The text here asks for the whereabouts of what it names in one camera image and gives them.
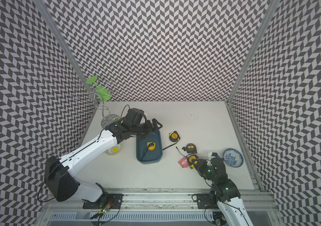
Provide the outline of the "pink red tape measure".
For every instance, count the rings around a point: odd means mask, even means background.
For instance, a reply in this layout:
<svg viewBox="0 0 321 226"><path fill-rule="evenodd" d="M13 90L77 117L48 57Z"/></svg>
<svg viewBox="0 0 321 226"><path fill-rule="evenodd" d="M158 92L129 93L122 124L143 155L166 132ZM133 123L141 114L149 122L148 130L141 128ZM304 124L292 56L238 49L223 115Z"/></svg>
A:
<svg viewBox="0 0 321 226"><path fill-rule="evenodd" d="M178 161L178 164L182 167L182 168L188 168L189 164L188 164L188 160L186 157L183 157L180 161Z"/></svg>

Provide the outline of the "small black yellow tape measure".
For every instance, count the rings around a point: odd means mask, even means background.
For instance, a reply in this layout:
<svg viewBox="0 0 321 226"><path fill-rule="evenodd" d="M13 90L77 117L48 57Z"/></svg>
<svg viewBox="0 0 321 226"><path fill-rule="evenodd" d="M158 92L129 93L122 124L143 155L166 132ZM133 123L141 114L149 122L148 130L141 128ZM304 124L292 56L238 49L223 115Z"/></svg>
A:
<svg viewBox="0 0 321 226"><path fill-rule="evenodd" d="M192 143L187 144L186 146L182 147L181 149L176 147L176 149L179 152L179 154L183 157L187 157L189 155L198 153L196 146Z"/></svg>

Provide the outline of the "black yellow round tape measure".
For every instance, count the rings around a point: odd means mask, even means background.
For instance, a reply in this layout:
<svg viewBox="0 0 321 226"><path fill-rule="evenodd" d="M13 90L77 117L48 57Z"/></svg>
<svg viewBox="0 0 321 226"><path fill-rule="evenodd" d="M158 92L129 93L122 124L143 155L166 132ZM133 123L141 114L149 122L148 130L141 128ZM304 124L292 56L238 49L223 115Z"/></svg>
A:
<svg viewBox="0 0 321 226"><path fill-rule="evenodd" d="M162 149L163 151L168 149L168 148L170 148L170 147L172 147L172 146L174 146L174 145L176 145L179 142L180 136L179 136L178 132L177 131L171 132L169 134L169 140L172 142L172 144L167 146L167 147L165 147L165 148L163 148Z"/></svg>

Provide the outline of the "dark teal storage box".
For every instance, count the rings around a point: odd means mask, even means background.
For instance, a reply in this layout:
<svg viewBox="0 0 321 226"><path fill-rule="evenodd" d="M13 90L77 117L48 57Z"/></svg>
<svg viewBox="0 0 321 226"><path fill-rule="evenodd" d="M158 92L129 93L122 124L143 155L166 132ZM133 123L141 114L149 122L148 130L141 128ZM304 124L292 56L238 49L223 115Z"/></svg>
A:
<svg viewBox="0 0 321 226"><path fill-rule="evenodd" d="M146 149L148 142L155 142L156 148L153 151ZM144 139L136 138L136 158L142 164L157 163L163 156L163 145L159 131L152 133Z"/></svg>

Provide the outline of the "yellow black square tape measure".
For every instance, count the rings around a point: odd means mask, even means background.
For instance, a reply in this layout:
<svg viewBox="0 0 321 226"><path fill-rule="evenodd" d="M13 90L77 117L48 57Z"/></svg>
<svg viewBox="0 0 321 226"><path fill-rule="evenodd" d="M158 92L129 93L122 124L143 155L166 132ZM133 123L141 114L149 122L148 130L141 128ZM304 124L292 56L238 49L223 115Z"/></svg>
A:
<svg viewBox="0 0 321 226"><path fill-rule="evenodd" d="M188 160L188 164L189 164L189 161L192 161L192 160L198 160L198 162L200 161L199 157L196 154L188 155L187 160Z"/></svg>

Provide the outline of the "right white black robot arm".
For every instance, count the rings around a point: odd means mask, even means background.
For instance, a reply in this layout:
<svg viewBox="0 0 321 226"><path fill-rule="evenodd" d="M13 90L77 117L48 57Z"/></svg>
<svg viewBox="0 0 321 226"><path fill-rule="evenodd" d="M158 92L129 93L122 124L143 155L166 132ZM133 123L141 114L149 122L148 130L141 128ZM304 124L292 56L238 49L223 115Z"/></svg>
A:
<svg viewBox="0 0 321 226"><path fill-rule="evenodd" d="M187 158L189 167L210 181L209 204L205 210L215 210L211 224L216 226L252 226L237 186L228 178L224 159L211 154L210 159L200 159L193 154Z"/></svg>

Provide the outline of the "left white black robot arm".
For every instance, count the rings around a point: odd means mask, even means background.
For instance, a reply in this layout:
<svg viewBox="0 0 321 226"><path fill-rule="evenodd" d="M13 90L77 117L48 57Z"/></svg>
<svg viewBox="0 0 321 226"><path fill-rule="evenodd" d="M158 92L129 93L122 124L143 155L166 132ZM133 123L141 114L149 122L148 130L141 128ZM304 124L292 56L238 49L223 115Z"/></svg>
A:
<svg viewBox="0 0 321 226"><path fill-rule="evenodd" d="M78 149L63 155L60 158L50 157L46 161L45 182L51 194L58 202L69 199L97 202L105 193L99 184L90 184L81 180L77 174L88 163L100 154L122 141L136 136L145 138L160 130L163 125L156 119L147 120L145 123L136 124L125 119L116 121Z"/></svg>

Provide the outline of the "blue white patterned plate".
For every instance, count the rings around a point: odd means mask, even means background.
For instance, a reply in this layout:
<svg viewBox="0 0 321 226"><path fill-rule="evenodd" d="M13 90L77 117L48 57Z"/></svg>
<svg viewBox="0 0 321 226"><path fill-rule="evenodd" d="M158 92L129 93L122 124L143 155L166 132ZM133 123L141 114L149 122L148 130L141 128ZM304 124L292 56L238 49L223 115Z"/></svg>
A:
<svg viewBox="0 0 321 226"><path fill-rule="evenodd" d="M244 158L241 152L232 148L224 150L223 159L228 166L234 168L239 168L244 163Z"/></svg>

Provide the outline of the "glass bowl yellow flower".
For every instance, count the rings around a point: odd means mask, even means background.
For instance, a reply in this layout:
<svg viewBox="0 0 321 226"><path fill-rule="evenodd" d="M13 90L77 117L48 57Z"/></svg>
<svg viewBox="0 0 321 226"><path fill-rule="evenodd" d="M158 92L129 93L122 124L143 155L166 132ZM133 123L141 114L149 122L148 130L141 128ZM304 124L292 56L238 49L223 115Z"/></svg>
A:
<svg viewBox="0 0 321 226"><path fill-rule="evenodd" d="M118 153L120 153L122 151L122 148L123 148L123 145L120 143L120 144L117 144L117 145L107 149L105 151L105 153L107 155L116 155L116 154L118 154Z"/></svg>

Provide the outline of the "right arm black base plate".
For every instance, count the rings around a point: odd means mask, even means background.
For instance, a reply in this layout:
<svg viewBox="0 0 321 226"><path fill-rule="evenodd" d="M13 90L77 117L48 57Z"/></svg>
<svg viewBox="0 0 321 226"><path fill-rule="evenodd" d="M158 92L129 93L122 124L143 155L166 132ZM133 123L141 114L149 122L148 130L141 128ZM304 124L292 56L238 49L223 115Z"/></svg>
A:
<svg viewBox="0 0 321 226"><path fill-rule="evenodd" d="M195 198L195 201L197 202L198 209L200 209L200 210L218 209L217 205L212 203L209 194L206 194L206 193L195 194L193 197Z"/></svg>

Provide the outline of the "aluminium front rail frame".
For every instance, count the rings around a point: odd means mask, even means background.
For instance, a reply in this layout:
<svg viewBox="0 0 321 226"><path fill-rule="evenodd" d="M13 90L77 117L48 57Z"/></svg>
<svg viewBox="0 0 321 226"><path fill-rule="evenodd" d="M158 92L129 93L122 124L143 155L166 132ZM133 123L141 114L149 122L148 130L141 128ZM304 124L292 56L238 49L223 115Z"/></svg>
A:
<svg viewBox="0 0 321 226"><path fill-rule="evenodd" d="M51 201L41 209L37 226L214 226L215 210L200 210L196 190L111 190L123 194L119 209L83 209L83 201ZM268 192L242 191L241 198L253 226L282 226L281 213Z"/></svg>

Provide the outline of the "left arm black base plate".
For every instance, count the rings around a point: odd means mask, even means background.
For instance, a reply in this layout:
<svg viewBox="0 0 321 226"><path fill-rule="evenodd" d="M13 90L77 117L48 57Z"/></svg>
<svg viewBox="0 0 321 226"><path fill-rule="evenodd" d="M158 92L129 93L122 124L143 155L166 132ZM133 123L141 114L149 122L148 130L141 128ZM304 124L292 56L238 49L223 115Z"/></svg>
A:
<svg viewBox="0 0 321 226"><path fill-rule="evenodd" d="M103 194L95 202L84 201L82 208L92 210L103 210L106 208L119 209L123 201L123 196L123 194Z"/></svg>

